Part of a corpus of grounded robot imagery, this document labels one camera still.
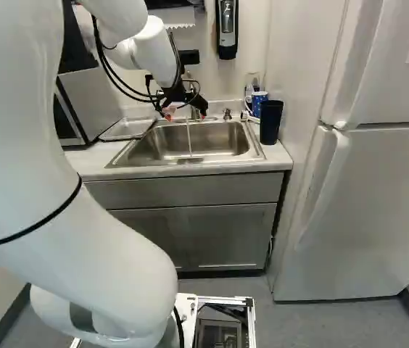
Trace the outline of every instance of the refrigerator door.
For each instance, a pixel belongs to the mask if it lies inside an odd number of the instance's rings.
[[[354,0],[321,119],[338,129],[409,122],[409,0]]]
[[[271,266],[275,300],[382,297],[409,284],[409,128],[343,136],[349,152],[332,180],[328,153],[335,158],[340,143],[334,132],[316,131],[324,142],[311,149],[283,262]]]

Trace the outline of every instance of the black cup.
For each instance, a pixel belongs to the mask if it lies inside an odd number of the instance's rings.
[[[278,128],[282,118],[284,102],[266,100],[261,102],[260,141],[261,144],[274,145],[278,138]]]

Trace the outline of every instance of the stainless steel sink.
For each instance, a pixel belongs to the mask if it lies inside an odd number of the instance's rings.
[[[254,161],[264,158],[246,123],[160,121],[139,141],[129,143],[107,168]]]

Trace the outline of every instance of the countertop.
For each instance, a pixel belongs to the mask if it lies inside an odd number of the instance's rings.
[[[259,138],[259,125],[252,123]],[[229,173],[255,173],[291,170],[293,161],[284,146],[277,142],[272,146],[262,145],[265,159],[254,162],[218,164],[165,165],[151,167],[105,168],[111,159],[130,141],[104,143],[98,141],[87,149],[67,150],[66,158],[84,181],[107,181],[134,178],[164,178],[170,176],[213,175]]]

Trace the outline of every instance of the refrigerator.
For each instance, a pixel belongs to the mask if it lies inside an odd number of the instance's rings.
[[[409,285],[409,0],[338,3],[328,78],[312,96],[317,125],[309,144],[290,144],[309,152],[282,207],[290,224],[275,235],[276,301],[386,297]]]

